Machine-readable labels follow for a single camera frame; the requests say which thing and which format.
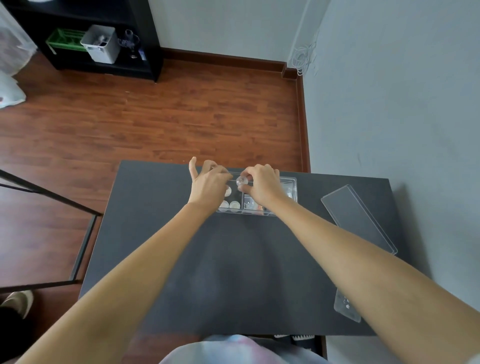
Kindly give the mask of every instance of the forearm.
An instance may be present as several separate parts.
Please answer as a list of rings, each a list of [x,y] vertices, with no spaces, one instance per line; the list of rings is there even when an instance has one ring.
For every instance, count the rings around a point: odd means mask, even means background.
[[[119,363],[181,252],[207,217],[195,204],[184,206],[103,277],[18,363]]]
[[[272,210],[402,360],[464,363],[480,352],[480,314],[412,266],[290,199]]]

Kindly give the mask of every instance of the black metal frame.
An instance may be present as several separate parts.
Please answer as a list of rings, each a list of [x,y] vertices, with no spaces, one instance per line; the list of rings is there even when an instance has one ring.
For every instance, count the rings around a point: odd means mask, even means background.
[[[33,194],[42,194],[43,196],[52,198],[56,201],[62,202],[63,204],[72,206],[78,210],[82,210],[92,214],[92,218],[90,219],[90,222],[88,224],[87,231],[85,232],[84,240],[82,241],[82,245],[80,246],[80,250],[77,254],[77,258],[75,260],[72,273],[70,274],[70,278],[68,280],[61,280],[57,282],[24,284],[20,286],[0,287],[0,293],[25,291],[25,290],[37,290],[40,288],[67,286],[70,284],[78,283],[79,280],[77,279],[77,274],[80,269],[80,264],[82,263],[83,257],[85,255],[85,250],[87,248],[88,241],[90,240],[90,237],[92,235],[95,221],[97,217],[103,216],[103,214],[101,212],[92,210],[91,208],[88,208],[86,206],[83,206],[75,201],[69,200],[66,197],[60,196],[59,194],[49,191],[43,187],[37,186],[36,184],[25,181],[17,176],[14,176],[13,174],[5,172],[4,170],[0,170],[0,178],[21,186],[21,187],[10,186],[8,184],[0,183],[0,187],[10,188],[12,190],[17,190],[17,191],[29,192]]]

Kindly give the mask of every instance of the person's right arm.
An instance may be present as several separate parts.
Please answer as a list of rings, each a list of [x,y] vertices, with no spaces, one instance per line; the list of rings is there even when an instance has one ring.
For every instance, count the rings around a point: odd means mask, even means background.
[[[404,261],[306,210],[282,190],[278,170],[248,167],[242,186],[273,211],[405,363],[464,364],[480,353],[480,313]]]

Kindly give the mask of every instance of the black table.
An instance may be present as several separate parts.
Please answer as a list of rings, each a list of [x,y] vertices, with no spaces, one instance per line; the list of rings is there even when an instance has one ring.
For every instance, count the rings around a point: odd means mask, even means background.
[[[409,262],[387,179],[282,172],[298,200],[331,221],[320,199],[353,186]],[[123,161],[80,296],[165,225],[188,201],[187,165]],[[276,217],[214,213],[174,266],[141,332],[373,335],[334,311],[336,288]]]

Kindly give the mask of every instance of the black pants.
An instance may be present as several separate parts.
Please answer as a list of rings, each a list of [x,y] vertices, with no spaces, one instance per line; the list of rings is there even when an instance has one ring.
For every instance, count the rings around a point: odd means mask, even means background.
[[[32,344],[32,324],[9,307],[0,307],[0,363],[22,355]]]

